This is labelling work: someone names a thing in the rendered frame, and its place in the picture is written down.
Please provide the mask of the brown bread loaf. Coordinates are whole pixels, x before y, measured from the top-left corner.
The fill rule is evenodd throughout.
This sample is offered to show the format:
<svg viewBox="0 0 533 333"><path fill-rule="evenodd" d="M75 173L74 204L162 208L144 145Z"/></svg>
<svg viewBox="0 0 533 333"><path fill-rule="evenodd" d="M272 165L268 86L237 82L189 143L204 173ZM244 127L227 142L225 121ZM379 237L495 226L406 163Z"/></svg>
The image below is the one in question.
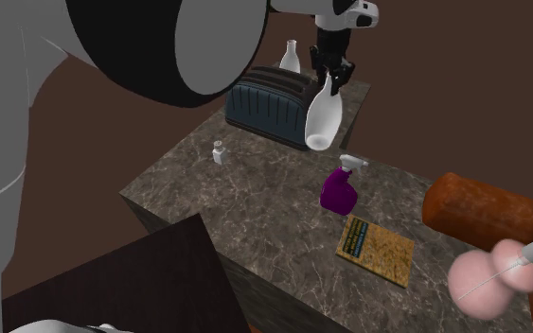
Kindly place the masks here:
<svg viewBox="0 0 533 333"><path fill-rule="evenodd" d="M422 222L489 251L502 239L533 241L533 200L494 185L447 172L427 190Z"/></svg>

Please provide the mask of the pink spray bottle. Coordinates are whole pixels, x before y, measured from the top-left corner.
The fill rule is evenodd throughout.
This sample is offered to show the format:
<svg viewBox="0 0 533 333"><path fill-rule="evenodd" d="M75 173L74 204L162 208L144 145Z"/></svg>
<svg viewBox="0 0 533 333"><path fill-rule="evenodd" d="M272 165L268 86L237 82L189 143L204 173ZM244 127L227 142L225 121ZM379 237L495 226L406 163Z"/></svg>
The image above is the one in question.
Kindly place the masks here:
<svg viewBox="0 0 533 333"><path fill-rule="evenodd" d="M506 312L517 293L533 292L533 241L499 241L491 251L458 256L448 272L449 293L457 307L478 320Z"/></svg>

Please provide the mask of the white narrow-necked bottle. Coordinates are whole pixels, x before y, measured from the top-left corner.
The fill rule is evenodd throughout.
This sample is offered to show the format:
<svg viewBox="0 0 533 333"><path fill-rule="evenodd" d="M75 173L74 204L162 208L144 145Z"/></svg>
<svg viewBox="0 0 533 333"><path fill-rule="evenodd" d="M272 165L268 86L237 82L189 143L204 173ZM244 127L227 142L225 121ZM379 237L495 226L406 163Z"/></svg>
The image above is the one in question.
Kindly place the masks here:
<svg viewBox="0 0 533 333"><path fill-rule="evenodd" d="M296 53L296 40L287 41L286 51L280 61L279 67L297 74L301 73L300 60Z"/></svg>

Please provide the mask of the white vase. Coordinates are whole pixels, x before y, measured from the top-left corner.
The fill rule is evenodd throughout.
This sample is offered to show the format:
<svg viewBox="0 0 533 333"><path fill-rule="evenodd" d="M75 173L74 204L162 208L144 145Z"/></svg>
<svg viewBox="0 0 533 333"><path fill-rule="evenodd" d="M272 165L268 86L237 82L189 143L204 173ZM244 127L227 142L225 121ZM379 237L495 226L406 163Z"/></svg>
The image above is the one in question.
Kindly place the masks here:
<svg viewBox="0 0 533 333"><path fill-rule="evenodd" d="M309 149L328 149L337 134L343 113L339 92L332 93L332 76L327 74L322 90L313 99L307 113L305 142Z"/></svg>

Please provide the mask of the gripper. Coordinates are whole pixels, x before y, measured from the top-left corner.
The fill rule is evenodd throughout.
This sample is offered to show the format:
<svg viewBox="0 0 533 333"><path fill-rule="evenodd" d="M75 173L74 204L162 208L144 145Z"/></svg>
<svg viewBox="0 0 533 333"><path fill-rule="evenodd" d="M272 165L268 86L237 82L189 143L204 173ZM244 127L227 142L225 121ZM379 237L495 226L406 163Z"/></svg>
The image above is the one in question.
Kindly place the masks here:
<svg viewBox="0 0 533 333"><path fill-rule="evenodd" d="M349 82L355 69L355 64L346 59L346 51L349 46L351 30L325 30L317 28L317 43L310 47L311 68L315 71L318 83L324 84L328 74L329 55L340 64L330 70L331 90L330 94L336 96L340 88Z"/></svg>

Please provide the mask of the yellow book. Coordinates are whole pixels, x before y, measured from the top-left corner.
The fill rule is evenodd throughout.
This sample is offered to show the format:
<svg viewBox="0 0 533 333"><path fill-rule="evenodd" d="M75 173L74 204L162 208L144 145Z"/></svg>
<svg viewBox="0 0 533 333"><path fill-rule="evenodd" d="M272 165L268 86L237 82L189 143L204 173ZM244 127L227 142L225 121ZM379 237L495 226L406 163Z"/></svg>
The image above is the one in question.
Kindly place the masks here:
<svg viewBox="0 0 533 333"><path fill-rule="evenodd" d="M350 214L335 254L407 288L414 247L413 240Z"/></svg>

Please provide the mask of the dark blue toaster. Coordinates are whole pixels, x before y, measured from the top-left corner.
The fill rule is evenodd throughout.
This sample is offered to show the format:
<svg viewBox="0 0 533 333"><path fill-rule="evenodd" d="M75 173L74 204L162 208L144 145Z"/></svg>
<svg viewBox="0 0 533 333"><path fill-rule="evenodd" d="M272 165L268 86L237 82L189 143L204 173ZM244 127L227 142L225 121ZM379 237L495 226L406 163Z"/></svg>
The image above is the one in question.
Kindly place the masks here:
<svg viewBox="0 0 533 333"><path fill-rule="evenodd" d="M320 86L310 77L275 66L248 70L227 93L225 121L298 150L306 150L308 109Z"/></svg>

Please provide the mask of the purple spray bottle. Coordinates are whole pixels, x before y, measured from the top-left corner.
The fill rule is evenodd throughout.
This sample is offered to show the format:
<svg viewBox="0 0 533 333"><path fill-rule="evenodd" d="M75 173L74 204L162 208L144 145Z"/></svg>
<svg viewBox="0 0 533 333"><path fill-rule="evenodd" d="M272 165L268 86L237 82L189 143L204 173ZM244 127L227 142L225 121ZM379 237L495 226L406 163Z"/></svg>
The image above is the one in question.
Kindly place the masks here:
<svg viewBox="0 0 533 333"><path fill-rule="evenodd" d="M361 172L362 167L367 167L368 162L348 154L339 157L341 165L336 168L324 181L320 205L341 216L348 215L358 200L358 194L348 182L353 169Z"/></svg>

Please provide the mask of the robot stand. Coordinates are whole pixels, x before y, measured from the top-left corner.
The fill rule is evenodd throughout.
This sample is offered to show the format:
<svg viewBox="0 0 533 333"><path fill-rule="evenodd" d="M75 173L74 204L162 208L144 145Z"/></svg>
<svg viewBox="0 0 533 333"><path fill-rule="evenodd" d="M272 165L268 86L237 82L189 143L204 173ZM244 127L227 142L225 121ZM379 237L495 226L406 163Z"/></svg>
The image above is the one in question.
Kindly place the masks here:
<svg viewBox="0 0 533 333"><path fill-rule="evenodd" d="M251 333L200 215L3 300L5 332L38 320L133 333Z"/></svg>

